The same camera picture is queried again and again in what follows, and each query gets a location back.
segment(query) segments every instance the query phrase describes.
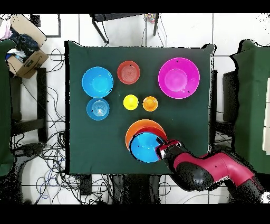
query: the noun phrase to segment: magenta bowl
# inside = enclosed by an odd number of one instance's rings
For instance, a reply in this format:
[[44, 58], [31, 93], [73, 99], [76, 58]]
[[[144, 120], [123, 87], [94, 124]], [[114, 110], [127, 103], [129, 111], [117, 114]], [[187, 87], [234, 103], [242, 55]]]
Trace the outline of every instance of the magenta bowl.
[[161, 67], [158, 83], [168, 97], [184, 99], [196, 91], [200, 83], [200, 73], [192, 61], [173, 58]]

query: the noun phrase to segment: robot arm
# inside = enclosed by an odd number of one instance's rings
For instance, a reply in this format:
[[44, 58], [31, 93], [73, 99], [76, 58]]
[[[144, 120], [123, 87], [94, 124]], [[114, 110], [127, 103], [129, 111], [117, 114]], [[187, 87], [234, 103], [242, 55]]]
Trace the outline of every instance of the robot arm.
[[172, 179], [186, 191], [202, 191], [228, 179], [233, 184], [225, 184], [233, 198], [243, 202], [270, 203], [270, 193], [261, 186], [252, 167], [236, 153], [218, 150], [195, 157], [182, 142], [171, 140], [160, 144], [157, 155], [173, 172]]

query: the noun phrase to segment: small blue bowl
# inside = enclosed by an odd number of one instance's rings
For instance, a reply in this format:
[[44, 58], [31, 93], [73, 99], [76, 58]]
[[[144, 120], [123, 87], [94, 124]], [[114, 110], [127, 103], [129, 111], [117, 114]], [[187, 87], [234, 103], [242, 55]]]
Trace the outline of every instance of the small blue bowl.
[[104, 99], [91, 99], [86, 107], [86, 112], [93, 120], [103, 120], [107, 117], [110, 106]]
[[112, 87], [113, 77], [105, 68], [93, 67], [82, 77], [82, 88], [90, 97], [105, 97], [112, 91]]
[[129, 152], [131, 155], [145, 163], [156, 162], [159, 159], [156, 153], [156, 147], [160, 145], [157, 141], [157, 135], [150, 132], [142, 132], [131, 139], [129, 143]]

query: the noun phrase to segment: small orange bowl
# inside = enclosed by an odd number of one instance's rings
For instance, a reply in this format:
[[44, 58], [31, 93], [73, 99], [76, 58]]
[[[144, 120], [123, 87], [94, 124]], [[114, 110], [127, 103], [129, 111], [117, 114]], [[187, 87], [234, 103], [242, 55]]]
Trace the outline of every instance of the small orange bowl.
[[146, 97], [143, 100], [142, 106], [146, 111], [152, 112], [158, 107], [158, 101], [155, 97]]

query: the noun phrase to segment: bowl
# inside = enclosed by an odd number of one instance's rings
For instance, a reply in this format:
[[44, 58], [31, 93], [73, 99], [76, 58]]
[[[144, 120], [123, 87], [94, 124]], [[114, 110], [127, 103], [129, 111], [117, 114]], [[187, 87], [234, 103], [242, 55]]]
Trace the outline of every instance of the bowl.
[[93, 120], [103, 120], [107, 117], [110, 111], [110, 106], [104, 99], [91, 99], [86, 107], [86, 112]]
[[199, 86], [200, 73], [196, 65], [186, 58], [173, 58], [160, 69], [158, 83], [169, 97], [184, 99], [191, 96]]
[[117, 69], [117, 76], [121, 82], [128, 85], [133, 84], [140, 77], [140, 68], [133, 61], [124, 61]]
[[157, 141], [158, 136], [149, 133], [142, 132], [131, 139], [129, 143], [129, 152], [131, 155], [145, 163], [153, 163], [159, 161], [160, 158], [156, 153], [156, 147], [160, 145]]
[[157, 122], [154, 122], [153, 120], [147, 120], [147, 119], [138, 120], [129, 127], [126, 133], [126, 147], [128, 150], [129, 150], [130, 140], [133, 138], [136, 132], [138, 132], [140, 129], [145, 128], [145, 127], [157, 128], [160, 131], [162, 131], [164, 135], [166, 136], [166, 133], [164, 132], [163, 128]]
[[155, 97], [146, 97], [142, 103], [143, 108], [146, 111], [152, 112], [158, 107], [158, 101]]
[[134, 110], [137, 108], [139, 101], [134, 95], [127, 95], [123, 101], [124, 107], [127, 110]]
[[112, 87], [113, 77], [105, 68], [93, 67], [82, 77], [82, 88], [90, 97], [105, 97], [112, 91]]

